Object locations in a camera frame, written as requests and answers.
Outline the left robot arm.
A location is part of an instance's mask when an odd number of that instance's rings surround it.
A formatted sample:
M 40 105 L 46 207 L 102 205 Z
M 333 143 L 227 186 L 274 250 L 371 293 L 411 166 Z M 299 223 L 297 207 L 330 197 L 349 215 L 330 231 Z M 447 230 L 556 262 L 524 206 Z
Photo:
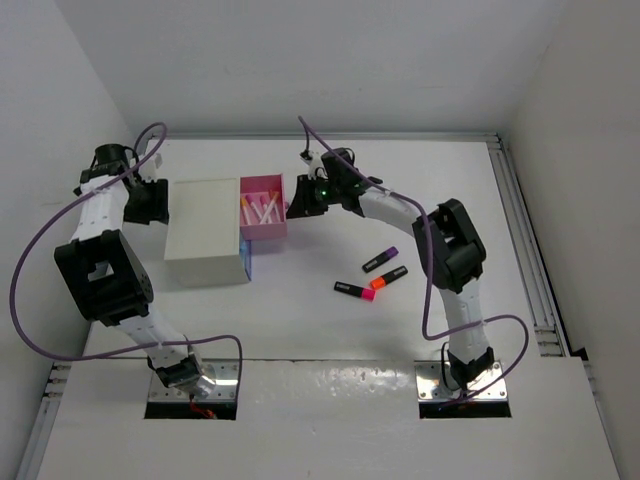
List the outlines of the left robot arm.
M 216 386 L 192 346 L 154 307 L 151 280 L 123 233 L 126 222 L 169 221 L 168 183 L 127 175 L 134 151 L 120 144 L 96 148 L 77 194 L 88 195 L 78 226 L 54 260 L 80 311 L 127 335 L 167 388 L 205 398 Z

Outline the pink capped white pen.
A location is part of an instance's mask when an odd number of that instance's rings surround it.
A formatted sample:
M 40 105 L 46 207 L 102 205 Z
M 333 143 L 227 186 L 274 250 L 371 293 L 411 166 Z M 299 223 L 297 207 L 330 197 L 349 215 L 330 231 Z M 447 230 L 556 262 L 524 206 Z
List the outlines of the pink capped white pen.
M 262 223 L 262 217 L 264 215 L 264 211 L 266 209 L 267 204 L 263 201 L 263 198 L 261 196 L 253 196 L 252 205 L 254 207 L 256 215 L 259 218 L 259 223 L 265 224 L 265 223 Z

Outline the pink drawer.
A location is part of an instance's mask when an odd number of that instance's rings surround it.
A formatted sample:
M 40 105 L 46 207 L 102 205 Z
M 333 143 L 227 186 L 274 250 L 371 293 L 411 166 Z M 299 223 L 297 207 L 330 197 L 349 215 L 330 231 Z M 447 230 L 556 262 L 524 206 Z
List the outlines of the pink drawer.
M 240 178 L 240 231 L 245 240 L 266 241 L 287 236 L 282 174 Z

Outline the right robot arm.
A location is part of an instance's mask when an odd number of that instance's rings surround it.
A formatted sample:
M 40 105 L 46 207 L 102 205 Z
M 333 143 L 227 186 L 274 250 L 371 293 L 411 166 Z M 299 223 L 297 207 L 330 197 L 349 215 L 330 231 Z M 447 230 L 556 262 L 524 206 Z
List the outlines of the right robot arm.
M 425 215 L 416 202 L 383 187 L 380 179 L 362 176 L 348 148 L 322 155 L 304 150 L 300 157 L 307 172 L 297 177 L 286 216 L 319 216 L 339 205 L 410 235 L 423 272 L 443 301 L 450 375 L 465 389 L 493 365 L 494 352 L 484 332 L 479 301 L 486 249 L 464 205 L 450 199 Z

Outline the purple black highlighter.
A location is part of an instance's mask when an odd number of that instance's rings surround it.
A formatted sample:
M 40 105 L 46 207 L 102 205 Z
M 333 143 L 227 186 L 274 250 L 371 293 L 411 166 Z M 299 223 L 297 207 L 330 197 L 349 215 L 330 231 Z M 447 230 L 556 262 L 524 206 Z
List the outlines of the purple black highlighter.
M 385 263 L 389 262 L 391 259 L 398 255 L 399 251 L 395 246 L 391 246 L 384 250 L 383 252 L 376 255 L 371 260 L 367 261 L 362 265 L 362 270 L 365 273 L 370 273 L 373 270 L 381 267 Z

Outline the pink black highlighter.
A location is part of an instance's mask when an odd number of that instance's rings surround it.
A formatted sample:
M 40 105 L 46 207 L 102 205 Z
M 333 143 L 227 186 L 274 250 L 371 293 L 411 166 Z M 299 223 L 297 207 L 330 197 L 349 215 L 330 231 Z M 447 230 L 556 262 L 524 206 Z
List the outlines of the pink black highlighter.
M 334 283 L 334 290 L 336 292 L 349 295 L 351 297 L 359 298 L 365 301 L 372 302 L 375 299 L 376 292 L 369 288 L 360 287 L 357 285 L 336 281 Z

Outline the white drawer cabinet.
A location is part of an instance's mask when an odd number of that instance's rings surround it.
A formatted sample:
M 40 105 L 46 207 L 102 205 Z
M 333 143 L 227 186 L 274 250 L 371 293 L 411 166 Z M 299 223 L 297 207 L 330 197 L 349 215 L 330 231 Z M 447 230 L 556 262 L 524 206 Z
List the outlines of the white drawer cabinet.
M 239 254 L 240 180 L 184 180 L 169 189 L 164 260 L 188 288 L 246 284 Z

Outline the orange capped white pen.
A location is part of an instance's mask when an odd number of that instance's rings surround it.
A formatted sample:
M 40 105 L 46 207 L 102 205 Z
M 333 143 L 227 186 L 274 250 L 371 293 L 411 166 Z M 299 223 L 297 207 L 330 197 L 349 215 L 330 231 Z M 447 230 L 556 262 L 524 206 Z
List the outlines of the orange capped white pen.
M 241 201 L 241 210 L 244 216 L 245 224 L 250 226 L 252 224 L 252 218 L 250 214 L 250 207 L 245 197 L 240 199 Z

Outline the orange black highlighter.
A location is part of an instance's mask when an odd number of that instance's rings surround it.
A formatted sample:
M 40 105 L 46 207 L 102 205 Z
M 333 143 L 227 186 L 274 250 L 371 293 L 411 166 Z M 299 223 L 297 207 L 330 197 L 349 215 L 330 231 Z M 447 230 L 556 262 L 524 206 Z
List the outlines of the orange black highlighter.
M 374 278 L 369 282 L 369 285 L 373 290 L 380 290 L 386 287 L 387 285 L 397 281 L 398 279 L 404 277 L 407 274 L 408 274 L 407 267 L 402 265 L 400 267 L 397 267 L 393 270 L 388 271 L 387 273 L 377 278 Z

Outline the blue drawer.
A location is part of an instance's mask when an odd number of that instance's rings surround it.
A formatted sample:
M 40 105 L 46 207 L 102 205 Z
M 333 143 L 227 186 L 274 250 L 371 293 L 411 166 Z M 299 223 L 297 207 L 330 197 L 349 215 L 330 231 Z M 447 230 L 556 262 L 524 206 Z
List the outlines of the blue drawer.
M 241 240 L 239 254 L 247 280 L 250 281 L 252 279 L 252 247 L 250 241 Z

